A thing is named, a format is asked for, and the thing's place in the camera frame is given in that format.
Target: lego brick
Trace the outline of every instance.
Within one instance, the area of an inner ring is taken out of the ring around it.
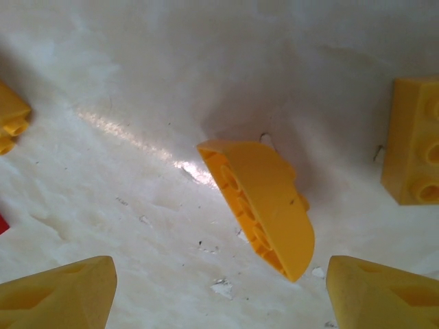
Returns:
[[[207,141],[198,151],[253,250],[297,281],[313,256],[314,232],[293,168],[256,142]]]
[[[439,204],[439,76],[396,79],[381,183],[402,204]]]
[[[340,329],[438,329],[439,281],[348,256],[329,261]]]
[[[31,108],[0,81],[0,156],[14,148],[11,138],[27,129],[26,117],[30,112]]]
[[[116,285],[109,256],[0,284],[0,329],[104,329]]]
[[[7,230],[9,230],[9,224],[5,221],[5,219],[0,214],[0,234],[6,232]]]

